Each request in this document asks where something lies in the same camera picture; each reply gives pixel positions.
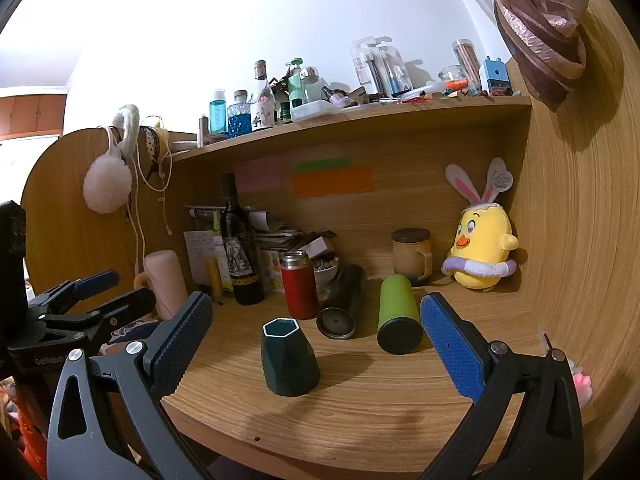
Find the dark green faceted cup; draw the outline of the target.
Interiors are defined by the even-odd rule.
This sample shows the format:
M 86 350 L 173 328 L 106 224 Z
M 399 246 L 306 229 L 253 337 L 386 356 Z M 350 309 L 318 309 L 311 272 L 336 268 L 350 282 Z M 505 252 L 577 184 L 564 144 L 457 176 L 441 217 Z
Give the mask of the dark green faceted cup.
M 274 318 L 262 326 L 262 370 L 277 396 L 303 396 L 318 386 L 320 367 L 295 318 Z

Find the white fruit print cup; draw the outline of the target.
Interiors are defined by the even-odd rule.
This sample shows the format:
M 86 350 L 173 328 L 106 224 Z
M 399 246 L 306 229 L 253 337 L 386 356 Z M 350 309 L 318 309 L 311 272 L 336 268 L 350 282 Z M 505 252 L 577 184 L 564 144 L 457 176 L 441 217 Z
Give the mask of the white fruit print cup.
M 280 268 L 280 254 L 275 250 L 259 251 L 260 272 L 267 292 L 284 292 Z

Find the pink mug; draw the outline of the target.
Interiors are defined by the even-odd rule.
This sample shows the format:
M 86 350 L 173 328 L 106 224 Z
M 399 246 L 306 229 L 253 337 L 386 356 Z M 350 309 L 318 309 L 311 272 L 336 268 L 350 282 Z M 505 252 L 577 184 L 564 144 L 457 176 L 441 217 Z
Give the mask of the pink mug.
M 134 288 L 154 292 L 155 310 L 166 321 L 173 318 L 188 299 L 186 282 L 177 254 L 170 249 L 152 252 L 143 261 L 143 271 L 134 277 Z

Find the dark wine bottle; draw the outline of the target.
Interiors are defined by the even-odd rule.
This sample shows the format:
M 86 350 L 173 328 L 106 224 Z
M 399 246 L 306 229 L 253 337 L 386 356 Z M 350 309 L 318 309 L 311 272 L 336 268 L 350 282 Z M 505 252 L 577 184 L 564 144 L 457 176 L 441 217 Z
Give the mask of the dark wine bottle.
M 235 301 L 242 306 L 259 304 L 265 299 L 254 230 L 248 212 L 241 206 L 234 174 L 223 174 L 224 213 L 220 232 L 226 251 Z

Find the yellow chick plush bunny ears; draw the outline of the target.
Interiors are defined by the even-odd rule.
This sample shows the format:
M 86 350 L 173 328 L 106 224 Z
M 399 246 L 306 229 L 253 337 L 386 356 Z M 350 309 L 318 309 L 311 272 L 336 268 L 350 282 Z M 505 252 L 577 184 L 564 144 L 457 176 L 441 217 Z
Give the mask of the yellow chick plush bunny ears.
M 458 165 L 448 165 L 445 177 L 469 206 L 462 210 L 454 244 L 440 270 L 467 289 L 492 289 L 518 267 L 510 253 L 520 242 L 512 232 L 508 214 L 496 202 L 500 193 L 510 190 L 513 176 L 504 160 L 495 157 L 488 166 L 482 194 Z

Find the pink sticky note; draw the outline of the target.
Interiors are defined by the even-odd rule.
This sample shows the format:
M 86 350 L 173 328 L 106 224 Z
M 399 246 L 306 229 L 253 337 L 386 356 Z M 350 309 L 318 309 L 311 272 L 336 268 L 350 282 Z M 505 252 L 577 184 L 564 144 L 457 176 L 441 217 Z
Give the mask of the pink sticky note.
M 282 186 L 281 162 L 277 157 L 239 162 L 234 167 L 234 174 L 241 193 L 268 191 Z

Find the small white bowl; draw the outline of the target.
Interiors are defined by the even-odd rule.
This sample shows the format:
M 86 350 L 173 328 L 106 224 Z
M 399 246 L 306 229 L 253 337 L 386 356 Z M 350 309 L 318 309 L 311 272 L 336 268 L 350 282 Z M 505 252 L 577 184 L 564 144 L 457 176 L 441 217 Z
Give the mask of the small white bowl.
M 318 287 L 328 287 L 340 270 L 337 255 L 324 255 L 314 262 L 314 279 Z

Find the blue liquid bottle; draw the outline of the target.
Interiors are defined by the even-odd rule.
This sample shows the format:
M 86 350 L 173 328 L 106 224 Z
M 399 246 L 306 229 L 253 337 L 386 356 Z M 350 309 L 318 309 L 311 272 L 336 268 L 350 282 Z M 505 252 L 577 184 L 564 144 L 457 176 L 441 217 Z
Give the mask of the blue liquid bottle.
M 227 104 L 224 90 L 215 91 L 214 98 L 209 102 L 208 125 L 211 134 L 227 132 Z

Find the orange sticky note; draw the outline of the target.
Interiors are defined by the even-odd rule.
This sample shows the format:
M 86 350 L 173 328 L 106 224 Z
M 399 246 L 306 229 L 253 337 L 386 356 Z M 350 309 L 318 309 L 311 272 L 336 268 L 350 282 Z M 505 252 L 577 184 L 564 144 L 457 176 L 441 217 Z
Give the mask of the orange sticky note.
M 369 193 L 374 191 L 370 166 L 345 167 L 294 174 L 292 194 L 297 198 Z

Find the green sticky note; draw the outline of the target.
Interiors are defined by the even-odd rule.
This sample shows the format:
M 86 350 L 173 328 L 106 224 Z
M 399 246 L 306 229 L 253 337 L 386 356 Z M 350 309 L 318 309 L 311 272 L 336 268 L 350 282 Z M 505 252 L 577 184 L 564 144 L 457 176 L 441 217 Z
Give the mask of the green sticky note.
M 348 157 L 307 159 L 296 164 L 294 172 L 296 174 L 310 174 L 311 172 L 330 171 L 350 166 L 352 166 L 352 160 Z

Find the white label tall bottle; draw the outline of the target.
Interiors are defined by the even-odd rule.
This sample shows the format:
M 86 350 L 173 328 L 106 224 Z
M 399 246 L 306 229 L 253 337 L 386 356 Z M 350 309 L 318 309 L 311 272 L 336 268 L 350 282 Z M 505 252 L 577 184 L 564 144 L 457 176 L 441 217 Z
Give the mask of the white label tall bottle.
M 255 130 L 271 128 L 276 124 L 276 102 L 267 77 L 264 60 L 255 63 L 257 88 L 253 99 L 253 128 Z

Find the green spray bottle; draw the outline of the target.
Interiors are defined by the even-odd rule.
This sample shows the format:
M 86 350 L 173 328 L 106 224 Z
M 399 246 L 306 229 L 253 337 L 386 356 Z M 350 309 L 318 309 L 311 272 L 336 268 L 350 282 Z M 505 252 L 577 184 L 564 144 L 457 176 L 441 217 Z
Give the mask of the green spray bottle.
M 288 63 L 288 100 L 292 108 L 304 104 L 302 65 L 301 58 L 293 58 Z

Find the blue pencil sharpener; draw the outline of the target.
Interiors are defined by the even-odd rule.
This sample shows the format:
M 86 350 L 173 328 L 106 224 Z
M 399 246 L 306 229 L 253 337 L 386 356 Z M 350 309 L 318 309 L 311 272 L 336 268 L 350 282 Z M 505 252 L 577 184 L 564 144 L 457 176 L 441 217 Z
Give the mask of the blue pencil sharpener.
M 501 58 L 485 58 L 480 66 L 480 83 L 490 96 L 512 96 L 512 84 Z

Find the glass jar brown sticks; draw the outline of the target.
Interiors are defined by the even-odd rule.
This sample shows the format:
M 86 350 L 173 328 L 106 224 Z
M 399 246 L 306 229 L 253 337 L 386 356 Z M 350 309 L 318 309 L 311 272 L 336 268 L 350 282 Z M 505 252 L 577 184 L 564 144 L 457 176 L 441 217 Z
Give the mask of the glass jar brown sticks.
M 454 40 L 451 47 L 459 64 L 464 67 L 469 76 L 470 89 L 475 94 L 479 94 L 482 92 L 482 83 L 480 82 L 480 61 L 476 55 L 474 44 L 469 39 L 458 39 Z

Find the pink fabric bag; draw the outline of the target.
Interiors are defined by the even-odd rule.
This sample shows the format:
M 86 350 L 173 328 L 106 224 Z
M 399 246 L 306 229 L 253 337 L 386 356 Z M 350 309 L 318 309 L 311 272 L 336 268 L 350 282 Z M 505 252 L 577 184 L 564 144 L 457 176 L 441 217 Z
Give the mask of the pink fabric bag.
M 500 35 L 529 93 L 557 110 L 587 63 L 582 20 L 589 0 L 494 0 Z

